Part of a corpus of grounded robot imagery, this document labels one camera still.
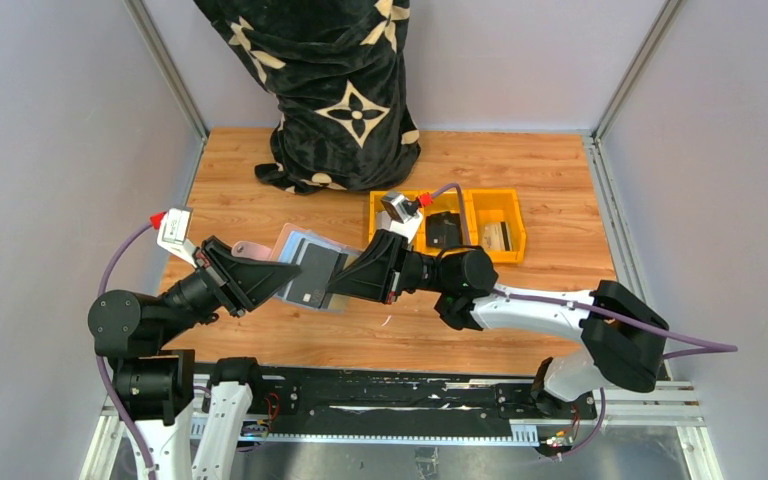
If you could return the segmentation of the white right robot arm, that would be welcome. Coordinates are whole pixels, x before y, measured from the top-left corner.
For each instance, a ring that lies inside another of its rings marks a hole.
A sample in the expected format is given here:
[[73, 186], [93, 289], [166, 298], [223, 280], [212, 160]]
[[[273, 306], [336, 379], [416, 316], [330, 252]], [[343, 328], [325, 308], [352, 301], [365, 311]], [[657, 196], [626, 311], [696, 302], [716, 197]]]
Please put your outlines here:
[[549, 418], [599, 388], [653, 391], [669, 330], [658, 313], [616, 281], [580, 291], [514, 288], [500, 283], [480, 246], [430, 255], [387, 230], [376, 231], [360, 256], [332, 275], [328, 290], [382, 304], [404, 293], [436, 292], [434, 309], [452, 329], [515, 329], [577, 343], [575, 352], [544, 360], [535, 376], [531, 403]]

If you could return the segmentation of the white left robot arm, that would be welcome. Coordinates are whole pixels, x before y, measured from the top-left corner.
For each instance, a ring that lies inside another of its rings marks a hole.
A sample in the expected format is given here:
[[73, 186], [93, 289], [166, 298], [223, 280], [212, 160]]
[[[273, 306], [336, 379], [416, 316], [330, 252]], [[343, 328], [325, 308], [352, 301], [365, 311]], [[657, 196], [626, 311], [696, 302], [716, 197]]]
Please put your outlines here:
[[207, 414], [198, 447], [190, 433], [195, 353], [170, 350], [184, 332], [241, 317], [301, 273], [299, 266], [238, 257], [216, 237], [192, 251], [193, 271], [159, 296], [103, 288], [88, 328], [109, 398], [125, 423], [141, 479], [228, 479], [248, 413], [267, 392], [253, 357], [224, 358], [207, 382]]

